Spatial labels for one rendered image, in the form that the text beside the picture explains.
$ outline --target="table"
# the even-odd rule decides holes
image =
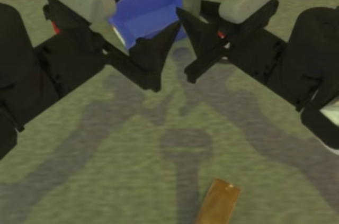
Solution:
[[[0,0],[34,45],[53,35],[45,0]],[[280,0],[269,30],[287,39],[299,13],[339,0]],[[123,50],[110,27],[96,24]],[[177,42],[160,93],[108,67],[26,126],[0,162],[0,223],[193,223],[215,177],[242,189],[231,224],[339,223],[339,157],[285,101],[231,65],[196,85]]]

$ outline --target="wooden block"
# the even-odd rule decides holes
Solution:
[[[221,179],[214,179],[195,224],[227,224],[240,195],[240,189]]]

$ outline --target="orange-brown block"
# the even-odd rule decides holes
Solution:
[[[227,224],[239,195],[240,189],[221,179],[214,179],[195,224]]]

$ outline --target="green tabletop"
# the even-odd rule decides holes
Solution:
[[[339,4],[280,1],[268,29],[285,40],[303,10]],[[34,45],[53,35],[46,0],[0,2]],[[93,29],[123,49],[108,24]],[[215,177],[242,189],[230,224],[339,223],[339,156],[232,65],[187,83],[192,59],[177,42],[157,94],[107,67],[27,124],[0,162],[0,223],[190,224]]]

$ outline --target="blue bin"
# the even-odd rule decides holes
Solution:
[[[150,39],[177,21],[176,7],[182,7],[182,0],[120,0],[109,23],[120,35],[125,47],[130,49],[136,39]],[[184,38],[186,33],[181,27],[176,40]]]

